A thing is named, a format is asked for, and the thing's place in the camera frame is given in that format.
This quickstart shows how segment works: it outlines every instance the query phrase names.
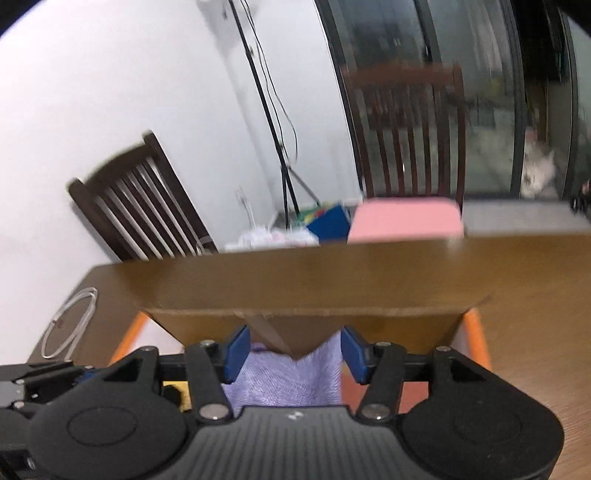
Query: wooden table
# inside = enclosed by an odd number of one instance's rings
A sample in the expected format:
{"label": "wooden table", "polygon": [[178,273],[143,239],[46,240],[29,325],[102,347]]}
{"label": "wooden table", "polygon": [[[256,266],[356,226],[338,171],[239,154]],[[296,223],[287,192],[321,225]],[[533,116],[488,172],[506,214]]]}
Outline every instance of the wooden table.
{"label": "wooden table", "polygon": [[[553,479],[591,478],[591,236],[331,245],[129,262],[75,290],[99,302],[74,356],[105,365],[138,309],[479,305],[493,370],[550,407],[566,430]],[[71,331],[73,309],[50,349]],[[39,346],[32,361],[38,361]]]}

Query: chair backrest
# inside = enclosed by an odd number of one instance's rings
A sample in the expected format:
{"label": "chair backrest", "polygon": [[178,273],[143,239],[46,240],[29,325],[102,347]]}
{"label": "chair backrest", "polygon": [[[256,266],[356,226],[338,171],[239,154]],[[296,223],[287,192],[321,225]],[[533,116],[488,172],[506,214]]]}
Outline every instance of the chair backrest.
{"label": "chair backrest", "polygon": [[[388,63],[356,72],[345,69],[342,73],[355,129],[360,160],[358,169],[363,175],[367,196],[450,196],[451,174],[457,173],[455,199],[462,208],[466,176],[466,118],[460,66],[445,68],[441,64],[411,66]],[[448,104],[452,103],[457,105],[457,164],[453,166],[451,158],[455,156],[455,149],[450,147],[451,119],[447,111]],[[423,139],[423,148],[418,152],[419,156],[424,157],[425,173],[421,185],[415,147],[415,128],[418,126],[422,127],[422,132],[417,132],[417,136]],[[436,127],[436,140],[431,138],[431,126]],[[377,145],[372,143],[374,131]],[[437,151],[433,156],[437,157],[437,162],[432,164],[431,146],[434,143],[437,144]],[[368,146],[374,147],[372,153],[375,154],[371,157]],[[379,176],[376,172],[372,175],[371,167],[371,160],[377,158],[378,151],[384,175],[383,192],[374,189],[374,180]],[[408,158],[403,158],[403,154],[407,154]],[[389,166],[393,162],[396,165],[397,189],[392,188],[390,179]],[[410,192],[405,183],[405,175],[408,179],[408,164]],[[375,162],[374,169],[379,170]],[[436,190],[431,186],[433,170],[437,170]],[[423,188],[424,192],[419,193],[419,189]]]}
{"label": "chair backrest", "polygon": [[152,132],[68,192],[121,260],[217,251]]}

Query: black cable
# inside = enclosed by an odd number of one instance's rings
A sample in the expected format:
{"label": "black cable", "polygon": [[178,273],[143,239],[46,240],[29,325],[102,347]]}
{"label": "black cable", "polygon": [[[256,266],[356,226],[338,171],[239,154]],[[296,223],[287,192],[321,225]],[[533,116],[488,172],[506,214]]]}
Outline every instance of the black cable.
{"label": "black cable", "polygon": [[[285,140],[283,137],[283,129],[281,127],[281,120],[279,119],[279,115],[277,113],[277,108],[275,107],[275,102],[273,101],[273,98],[271,96],[271,92],[269,91],[269,83],[271,84],[271,87],[273,89],[273,93],[275,95],[275,98],[277,99],[277,101],[279,102],[279,105],[281,106],[281,110],[283,111],[283,114],[285,115],[285,118],[287,119],[287,121],[289,122],[290,126],[291,126],[291,130],[294,134],[294,142],[295,142],[295,159],[294,162],[297,160],[298,157],[298,141],[297,141],[297,133],[296,133],[296,128],[294,127],[293,122],[291,121],[290,116],[288,115],[287,111],[285,110],[285,106],[283,105],[283,102],[281,101],[281,98],[279,97],[277,90],[275,88],[275,83],[273,82],[273,78],[271,77],[271,72],[269,71],[269,64],[267,62],[267,57],[265,55],[265,51],[262,48],[261,45],[261,41],[258,38],[258,34],[256,33],[256,26],[255,26],[255,21],[254,18],[252,16],[252,11],[251,11],[251,6],[248,4],[248,0],[240,0],[241,4],[242,4],[242,8],[244,9],[245,13],[246,13],[246,19],[248,20],[248,23],[250,24],[251,28],[252,28],[252,33],[255,36],[256,39],[256,53],[258,55],[258,59],[259,59],[259,64],[261,65],[261,70],[262,70],[262,74],[263,77],[265,77],[265,86],[267,88],[267,95],[269,97],[269,101],[271,102],[271,106],[273,107],[273,111],[275,113],[275,118],[277,120],[277,124],[279,125],[279,133],[280,133],[280,137],[281,137],[281,143],[283,146],[283,151],[285,152],[285,156],[287,158],[287,160],[289,161],[289,155],[287,152],[287,148],[285,147]],[[306,191],[306,193],[308,195],[310,195],[310,197],[316,202],[317,205],[320,205],[320,200],[319,198],[314,194],[314,192],[312,191],[312,189],[310,187],[308,187],[307,184],[305,184],[305,182],[301,179],[301,177],[292,169],[291,164],[287,164],[287,168],[285,172],[281,172],[282,175],[282,180],[284,182],[283,184],[283,188],[285,189],[285,176],[289,175],[289,172],[291,172],[293,174],[293,176],[295,177],[295,179],[298,181],[298,183],[302,186],[302,188]],[[285,202],[287,202],[287,195],[285,193],[284,190],[284,200]]]}
{"label": "black cable", "polygon": [[287,181],[285,171],[281,170],[281,186],[283,187],[283,211],[285,212],[285,230],[290,228],[290,211],[287,207]]}
{"label": "black cable", "polygon": [[[284,148],[282,147],[279,138],[277,137],[277,130],[275,130],[275,125],[273,119],[271,118],[271,112],[269,110],[269,104],[267,102],[267,97],[265,96],[265,92],[262,89],[261,79],[259,74],[256,70],[256,65],[254,60],[252,59],[251,48],[246,41],[246,36],[244,35],[244,29],[242,28],[242,23],[240,22],[240,18],[238,17],[238,11],[236,10],[236,5],[234,4],[234,0],[228,0],[228,4],[230,5],[230,9],[232,9],[232,16],[234,17],[234,21],[236,22],[236,27],[238,29],[238,33],[240,35],[240,40],[242,42],[242,47],[244,48],[244,53],[246,54],[246,59],[248,60],[248,66],[251,69],[252,79],[255,81],[256,90],[259,94],[259,98],[261,99],[262,109],[265,112],[265,117],[267,118],[267,124],[269,125],[269,131],[271,132],[271,136],[273,137],[273,143],[275,144],[275,150],[277,151],[277,157],[279,158],[279,162],[281,164],[281,174],[285,178],[285,182],[287,183],[287,188],[289,189],[291,201],[294,206],[295,214],[300,214],[300,208],[298,207],[296,193],[293,188],[293,184],[291,182],[291,177],[289,175],[289,171],[287,170],[287,163],[285,162],[284,157]],[[289,212],[285,212],[285,218],[288,218]]]}
{"label": "black cable", "polygon": [[287,152],[287,147],[285,146],[285,140],[283,137],[283,130],[281,127],[281,121],[279,120],[279,116],[277,114],[277,109],[275,107],[275,103],[273,102],[273,98],[271,97],[271,92],[269,91],[269,83],[271,84],[271,88],[273,89],[273,94],[275,95],[275,98],[279,102],[279,105],[281,107],[281,110],[283,111],[283,114],[285,115],[287,122],[290,124],[291,131],[294,134],[295,157],[294,157],[293,161],[295,163],[298,158],[298,140],[297,140],[296,128],[294,127],[294,124],[291,121],[289,114],[285,110],[285,106],[283,105],[283,102],[281,101],[281,98],[279,97],[277,90],[275,88],[275,83],[273,82],[273,78],[271,77],[271,72],[269,71],[269,64],[267,63],[267,57],[265,56],[265,51],[263,50],[262,45],[261,45],[261,41],[259,40],[258,35],[256,33],[256,26],[255,26],[254,19],[252,17],[251,6],[250,6],[250,4],[248,4],[248,0],[240,0],[240,2],[242,4],[242,8],[244,8],[244,11],[246,12],[246,18],[247,18],[248,22],[250,23],[250,26],[252,28],[252,33],[254,34],[255,39],[256,39],[256,52],[259,57],[259,63],[261,64],[261,70],[263,72],[263,76],[265,77],[267,94],[269,96],[269,100],[271,101],[271,105],[272,105],[273,110],[275,112],[275,117],[277,119],[277,123],[279,124],[279,133],[280,133],[280,137],[281,137],[281,143],[283,144],[283,149],[285,150],[285,156],[287,157],[287,160],[290,160],[290,156]]}
{"label": "black cable", "polygon": [[254,24],[254,20],[252,18],[252,16],[249,14],[250,11],[250,7],[247,8],[247,6],[244,3],[244,0],[240,0],[240,3],[242,4],[242,8],[244,9],[244,11],[246,12],[246,19],[248,20],[248,23],[250,24],[253,33],[255,34],[255,38],[256,38],[256,55],[258,56],[258,60],[259,60],[259,64],[261,65],[261,71],[262,71],[262,75],[265,79],[265,87],[267,89],[267,95],[269,97],[269,101],[271,102],[271,107],[273,108],[273,113],[275,113],[275,119],[277,120],[277,126],[279,128],[279,136],[281,138],[281,145],[283,147],[283,150],[285,151],[285,156],[287,158],[287,160],[289,161],[290,156],[287,153],[287,149],[285,147],[285,139],[283,137],[283,128],[281,126],[281,120],[279,120],[279,113],[277,113],[277,108],[275,107],[275,103],[273,102],[273,98],[271,97],[271,91],[269,90],[269,79],[271,77],[271,75],[268,74],[268,67],[267,67],[267,71],[265,71],[265,67],[263,66],[263,61],[262,58],[264,57],[265,53],[262,51],[262,47],[261,47],[261,43],[258,41],[258,37],[256,36],[256,29],[255,29],[255,24]]}

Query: cardboard box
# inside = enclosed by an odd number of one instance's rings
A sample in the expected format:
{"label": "cardboard box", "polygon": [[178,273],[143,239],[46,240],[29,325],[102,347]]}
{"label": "cardboard box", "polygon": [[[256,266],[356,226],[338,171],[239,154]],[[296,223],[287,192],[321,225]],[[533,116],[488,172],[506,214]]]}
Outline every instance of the cardboard box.
{"label": "cardboard box", "polygon": [[354,326],[368,342],[387,340],[411,353],[427,353],[438,345],[450,345],[463,318],[463,312],[417,309],[147,309],[146,313],[183,345],[203,339],[220,342],[247,324],[253,342],[294,359],[318,348],[344,325]]}

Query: white cable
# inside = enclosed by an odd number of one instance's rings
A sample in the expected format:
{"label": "white cable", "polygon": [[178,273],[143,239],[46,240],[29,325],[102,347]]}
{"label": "white cable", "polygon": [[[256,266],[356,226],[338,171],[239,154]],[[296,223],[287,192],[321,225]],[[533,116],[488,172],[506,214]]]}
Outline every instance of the white cable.
{"label": "white cable", "polygon": [[[48,359],[48,360],[51,358],[55,358],[60,353],[62,353],[68,345],[70,345],[70,348],[67,351],[64,360],[69,361],[72,359],[72,354],[74,353],[76,346],[80,342],[82,335],[84,335],[84,331],[86,330],[86,327],[88,326],[88,323],[90,322],[90,319],[92,318],[92,316],[95,313],[96,301],[98,299],[98,296],[99,296],[99,292],[96,288],[94,288],[94,287],[83,288],[82,290],[77,292],[72,298],[70,298],[70,300],[65,302],[58,309],[56,314],[51,319],[51,322],[47,326],[47,329],[45,330],[45,333],[43,334],[43,339],[41,340],[41,356],[43,358]],[[79,301],[89,298],[89,297],[90,297],[90,303],[87,306],[86,311],[84,312],[84,314],[80,318],[78,325],[76,325],[76,328],[74,328],[74,330],[72,331],[70,336],[57,348],[57,350],[55,352],[48,355],[47,351],[46,351],[47,350],[47,340],[49,339],[49,336],[51,335],[51,332],[53,331],[53,327],[55,327],[56,323],[61,318],[61,316],[64,315],[65,312],[70,310]]]}
{"label": "white cable", "polygon": [[[279,135],[281,137],[281,146],[283,148],[283,151],[285,152],[285,162],[288,165],[293,166],[296,164],[297,159],[298,159],[298,141],[297,141],[296,128],[294,127],[294,124],[291,121],[290,116],[287,114],[287,111],[285,110],[285,106],[283,105],[281,98],[279,98],[279,95],[277,94],[277,90],[275,88],[275,83],[273,82],[273,78],[271,78],[271,72],[269,71],[269,64],[267,63],[267,58],[265,57],[265,51],[262,49],[261,41],[259,40],[258,34],[256,33],[255,20],[252,17],[251,6],[248,4],[248,0],[241,0],[241,4],[242,4],[242,8],[246,12],[246,19],[248,20],[248,23],[250,24],[250,26],[252,28],[252,33],[255,36],[256,52],[257,52],[257,56],[259,59],[259,63],[261,65],[261,71],[262,71],[263,77],[265,77],[265,86],[267,87],[267,95],[269,97],[269,101],[271,102],[273,112],[275,113],[275,118],[277,119],[277,125],[279,127]],[[273,101],[273,98],[271,97],[271,92],[269,91],[269,84],[271,85],[271,87],[273,89],[273,93],[275,94],[275,98],[279,102],[279,106],[281,107],[281,110],[283,110],[283,114],[285,115],[286,120],[290,124],[291,130],[294,134],[295,156],[294,156],[294,158],[291,158],[291,159],[290,159],[289,153],[287,151],[287,147],[285,146],[285,139],[283,138],[283,128],[281,127],[281,120],[279,120],[279,114],[277,113],[277,107],[275,106],[275,102]]]}
{"label": "white cable", "polygon": [[251,228],[255,228],[255,214],[252,212],[251,203],[246,198],[246,195],[244,194],[244,190],[242,190],[242,187],[239,187],[239,189],[236,191],[236,198],[246,210],[246,214],[248,215],[248,223],[251,224]]}

